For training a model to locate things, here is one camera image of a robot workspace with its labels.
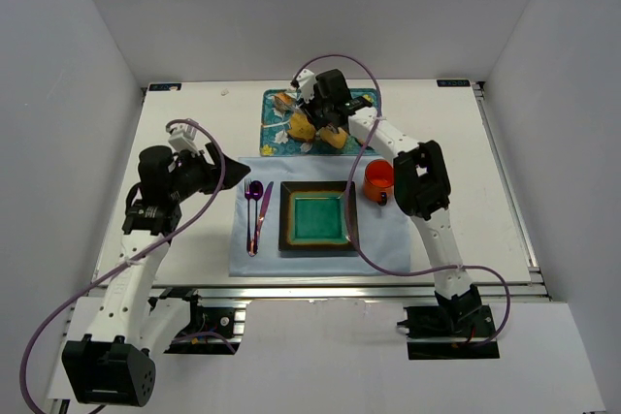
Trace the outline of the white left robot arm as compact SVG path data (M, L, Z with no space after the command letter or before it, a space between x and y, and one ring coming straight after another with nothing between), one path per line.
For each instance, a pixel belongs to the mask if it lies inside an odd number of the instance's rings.
M136 183L126 198L118 274L79 340L69 340L61 361L78 402L142 407L156 380L156 359L192 319L188 298L158 300L150 293L156 272L180 230L183 201L196 193L231 189L249 166L220 155L213 143L141 151Z

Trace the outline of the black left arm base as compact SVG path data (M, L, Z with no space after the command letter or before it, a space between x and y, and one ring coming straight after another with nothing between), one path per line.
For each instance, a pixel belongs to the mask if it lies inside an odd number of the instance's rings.
M178 331L176 338L164 351L165 354L183 355L233 355L239 349L241 337L236 332L238 309L231 305L208 304L197 289L188 287L166 288L158 296L148 298L149 314L181 299L189 304L189 321Z

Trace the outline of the metal tongs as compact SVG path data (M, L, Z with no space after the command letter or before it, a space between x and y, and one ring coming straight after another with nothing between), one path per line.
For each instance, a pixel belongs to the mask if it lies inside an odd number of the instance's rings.
M293 124L301 123L310 125L308 117L302 112L296 103L285 103L284 101L274 100L271 104L275 116L280 117L276 123L261 123L261 128L291 128Z

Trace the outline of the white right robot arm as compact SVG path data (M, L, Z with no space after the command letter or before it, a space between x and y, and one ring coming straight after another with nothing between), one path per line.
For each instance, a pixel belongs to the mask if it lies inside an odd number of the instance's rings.
M300 109L316 128L343 128L391 165L394 200L423 241L441 313L451 330L468 327L481 309L481 298L463 269L451 228L451 186L440 145L406 135L368 99L353 97L337 69L318 75L303 69L291 85L300 93Z

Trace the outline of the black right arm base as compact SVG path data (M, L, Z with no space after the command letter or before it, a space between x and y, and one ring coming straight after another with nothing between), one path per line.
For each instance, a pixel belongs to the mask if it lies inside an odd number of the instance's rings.
M496 341L482 345L492 336L495 323L488 305L467 319L452 325L438 306L409 306L406 318L396 324L397 331L407 339L411 361L497 360L500 350Z

